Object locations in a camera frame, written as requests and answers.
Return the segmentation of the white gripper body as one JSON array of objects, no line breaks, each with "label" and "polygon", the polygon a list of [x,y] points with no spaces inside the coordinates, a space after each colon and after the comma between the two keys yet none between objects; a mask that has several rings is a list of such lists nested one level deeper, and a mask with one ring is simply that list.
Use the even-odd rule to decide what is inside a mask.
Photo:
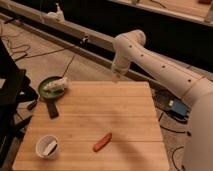
[{"label": "white gripper body", "polygon": [[118,75],[125,75],[129,69],[129,61],[123,57],[115,57],[112,66],[111,71],[113,74]]}]

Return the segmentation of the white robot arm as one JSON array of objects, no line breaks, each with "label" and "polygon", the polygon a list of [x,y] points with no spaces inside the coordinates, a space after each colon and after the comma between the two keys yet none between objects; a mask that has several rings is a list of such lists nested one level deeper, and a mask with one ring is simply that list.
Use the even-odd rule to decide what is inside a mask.
[{"label": "white robot arm", "polygon": [[182,171],[213,171],[213,82],[144,47],[141,30],[117,35],[111,71],[125,75],[131,63],[159,81],[190,108]]}]

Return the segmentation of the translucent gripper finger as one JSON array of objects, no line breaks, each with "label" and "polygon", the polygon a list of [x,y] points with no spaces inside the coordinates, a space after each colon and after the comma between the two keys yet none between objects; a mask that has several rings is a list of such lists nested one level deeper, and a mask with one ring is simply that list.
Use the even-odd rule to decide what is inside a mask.
[{"label": "translucent gripper finger", "polygon": [[113,76],[112,76],[112,81],[113,81],[113,82],[118,82],[119,79],[120,79],[120,78],[119,78],[119,76],[117,76],[117,75],[113,75]]}]

